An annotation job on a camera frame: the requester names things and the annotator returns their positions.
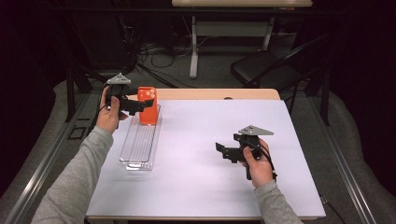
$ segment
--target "person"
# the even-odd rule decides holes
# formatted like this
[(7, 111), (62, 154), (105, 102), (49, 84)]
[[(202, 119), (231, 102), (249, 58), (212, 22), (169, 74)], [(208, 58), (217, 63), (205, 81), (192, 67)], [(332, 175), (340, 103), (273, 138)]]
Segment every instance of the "person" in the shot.
[(105, 87), (95, 127), (82, 142), (75, 158), (47, 190), (32, 223), (84, 222), (101, 167), (113, 145), (112, 134), (119, 120), (128, 117), (122, 113), (119, 116), (120, 101), (117, 97), (111, 97), (111, 107), (106, 109), (107, 92), (108, 87)]
[[(269, 149), (262, 139), (260, 139), (260, 144)], [(248, 147), (243, 149), (243, 153), (246, 162), (242, 161), (242, 164), (244, 166), (248, 164), (249, 166), (251, 181), (255, 187), (254, 194), (256, 195), (264, 222), (266, 224), (303, 223), (277, 187), (270, 162), (264, 156), (256, 160)]]

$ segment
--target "chair seat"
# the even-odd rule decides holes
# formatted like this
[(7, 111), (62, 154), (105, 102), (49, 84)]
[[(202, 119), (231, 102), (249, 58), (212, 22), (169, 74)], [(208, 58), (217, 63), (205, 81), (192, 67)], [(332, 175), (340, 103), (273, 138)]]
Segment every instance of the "chair seat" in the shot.
[[(246, 84), (257, 77), (267, 67), (275, 62), (279, 58), (268, 50), (258, 51), (257, 53), (250, 54), (246, 58), (234, 62), (231, 65), (231, 73), (241, 83)], [(298, 81), (302, 76), (299, 72), (291, 68), (290, 66), (282, 66), (277, 69), (271, 70), (265, 76), (260, 78), (260, 88), (276, 89), (277, 91), (283, 91), (290, 87), (290, 83)]]

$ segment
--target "chair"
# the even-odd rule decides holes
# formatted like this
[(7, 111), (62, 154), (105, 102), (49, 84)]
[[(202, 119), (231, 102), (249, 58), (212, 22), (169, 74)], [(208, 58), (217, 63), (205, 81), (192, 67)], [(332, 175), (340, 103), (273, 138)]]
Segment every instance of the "chair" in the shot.
[(313, 49), (323, 46), (329, 39), (329, 35), (321, 35), (291, 50), (282, 58), (276, 57), (270, 50), (258, 51), (232, 63), (231, 74), (243, 84), (243, 88), (267, 88), (282, 92), (294, 86), (292, 96), (285, 99), (285, 102), (291, 99), (291, 114), (300, 82), (323, 68), (320, 60), (309, 64), (309, 69), (303, 72), (298, 71), (295, 64), (307, 57), (308, 53), (314, 52)]

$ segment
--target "clear plastic tray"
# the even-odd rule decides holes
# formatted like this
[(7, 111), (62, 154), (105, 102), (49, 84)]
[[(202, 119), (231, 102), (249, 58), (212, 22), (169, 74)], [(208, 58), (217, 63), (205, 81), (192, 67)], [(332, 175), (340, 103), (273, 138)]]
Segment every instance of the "clear plastic tray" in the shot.
[(136, 113), (128, 129), (120, 154), (120, 161), (125, 164), (127, 170), (152, 170), (158, 138), (160, 136), (161, 122), (163, 120), (161, 106), (158, 105), (157, 124), (141, 124), (139, 120), (139, 113)]

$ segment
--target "forearm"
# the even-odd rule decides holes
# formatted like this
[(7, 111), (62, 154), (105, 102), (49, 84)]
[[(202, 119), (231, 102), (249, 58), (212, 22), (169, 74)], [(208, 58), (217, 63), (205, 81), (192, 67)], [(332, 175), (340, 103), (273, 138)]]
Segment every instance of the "forearm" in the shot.
[(43, 197), (33, 223), (82, 223), (112, 144), (111, 134), (95, 127)]
[(285, 196), (280, 192), (274, 180), (256, 188), (254, 193), (266, 224), (302, 223), (286, 202)]

